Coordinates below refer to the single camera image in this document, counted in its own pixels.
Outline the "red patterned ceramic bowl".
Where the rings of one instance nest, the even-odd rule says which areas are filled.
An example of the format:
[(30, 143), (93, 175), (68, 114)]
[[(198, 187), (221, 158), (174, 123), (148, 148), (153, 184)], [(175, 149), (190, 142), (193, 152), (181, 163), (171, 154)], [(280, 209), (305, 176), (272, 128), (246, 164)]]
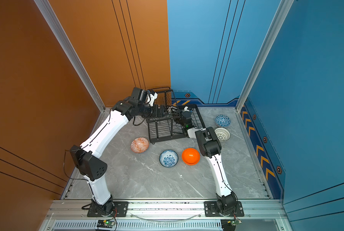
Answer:
[(144, 137), (136, 138), (130, 145), (131, 150), (137, 154), (144, 153), (148, 149), (148, 147), (149, 141)]

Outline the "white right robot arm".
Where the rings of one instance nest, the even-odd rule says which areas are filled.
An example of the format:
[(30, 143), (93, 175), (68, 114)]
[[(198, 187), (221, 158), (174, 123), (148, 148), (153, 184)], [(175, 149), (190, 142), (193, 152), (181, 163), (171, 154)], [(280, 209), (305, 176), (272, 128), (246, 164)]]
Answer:
[(188, 138), (196, 139), (201, 155), (208, 161), (216, 189), (218, 213), (234, 216), (239, 208), (237, 195), (231, 189), (222, 163), (222, 145), (212, 127), (204, 127), (204, 121), (196, 105), (180, 106), (180, 121)]

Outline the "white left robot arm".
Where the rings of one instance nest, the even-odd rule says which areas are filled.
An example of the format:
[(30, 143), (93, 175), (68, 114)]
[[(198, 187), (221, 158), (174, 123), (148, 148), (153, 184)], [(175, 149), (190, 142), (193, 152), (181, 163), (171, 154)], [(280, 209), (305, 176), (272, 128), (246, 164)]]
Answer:
[(135, 87), (131, 96), (118, 101), (110, 109), (109, 116), (100, 127), (80, 146), (72, 146), (69, 150), (75, 167), (87, 182), (92, 202), (90, 208), (94, 209), (100, 216), (113, 216), (115, 205), (105, 180), (107, 164), (103, 162), (102, 156), (105, 148), (115, 135), (128, 122), (140, 116), (144, 119), (153, 115), (154, 102), (158, 94), (154, 90), (143, 90)]

